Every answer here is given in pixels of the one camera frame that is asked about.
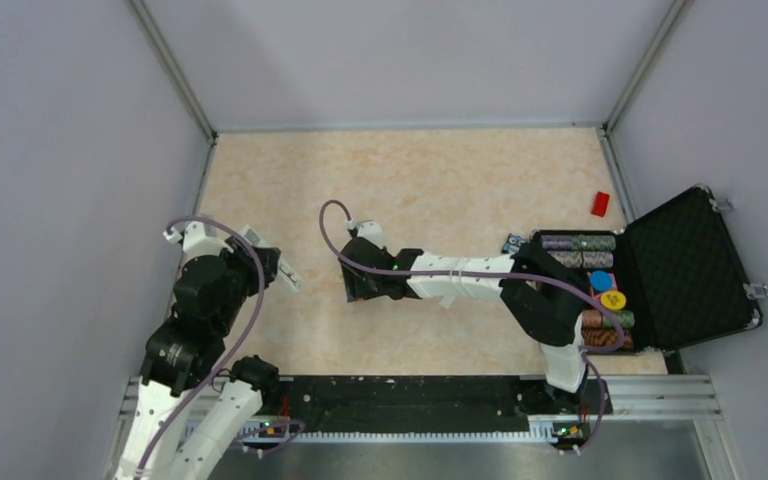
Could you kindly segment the white battery cover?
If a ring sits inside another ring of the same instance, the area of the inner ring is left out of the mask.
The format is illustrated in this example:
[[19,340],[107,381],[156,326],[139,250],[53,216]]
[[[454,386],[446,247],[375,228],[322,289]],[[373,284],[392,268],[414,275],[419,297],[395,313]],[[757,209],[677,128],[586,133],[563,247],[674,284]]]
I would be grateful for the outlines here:
[[455,296],[444,296],[439,301],[439,305],[445,309],[449,309],[454,303]]

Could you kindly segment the white remote control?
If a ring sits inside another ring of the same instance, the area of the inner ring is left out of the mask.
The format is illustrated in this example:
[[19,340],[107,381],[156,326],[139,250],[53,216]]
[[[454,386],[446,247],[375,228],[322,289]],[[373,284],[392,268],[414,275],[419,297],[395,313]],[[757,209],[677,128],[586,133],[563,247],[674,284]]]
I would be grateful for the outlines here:
[[301,290],[303,284],[301,274],[290,265],[277,247],[268,243],[250,225],[245,225],[240,233],[259,254],[265,255],[266,266],[275,279],[280,280],[292,292],[298,293]]

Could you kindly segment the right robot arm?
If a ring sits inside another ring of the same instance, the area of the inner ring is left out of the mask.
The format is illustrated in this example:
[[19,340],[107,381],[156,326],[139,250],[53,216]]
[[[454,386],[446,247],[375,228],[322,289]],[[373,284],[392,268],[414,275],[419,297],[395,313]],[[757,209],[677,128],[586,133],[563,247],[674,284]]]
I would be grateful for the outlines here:
[[446,257],[422,249],[392,254],[357,236],[339,251],[338,260],[351,302],[465,298],[504,305],[540,345],[549,404],[572,412],[586,400],[583,313],[607,309],[587,293],[582,272],[564,266],[541,246],[509,255]]

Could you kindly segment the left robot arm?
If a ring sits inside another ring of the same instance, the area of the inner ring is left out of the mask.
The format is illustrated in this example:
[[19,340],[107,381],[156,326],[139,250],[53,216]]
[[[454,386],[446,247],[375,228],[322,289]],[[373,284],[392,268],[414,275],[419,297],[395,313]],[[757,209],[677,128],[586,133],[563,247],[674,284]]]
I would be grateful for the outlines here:
[[257,292],[256,267],[237,242],[185,263],[171,315],[146,344],[135,418],[115,478],[206,479],[244,423],[277,407],[278,368],[257,355],[244,357],[212,410],[181,438],[192,409],[186,396],[207,379],[245,299]]

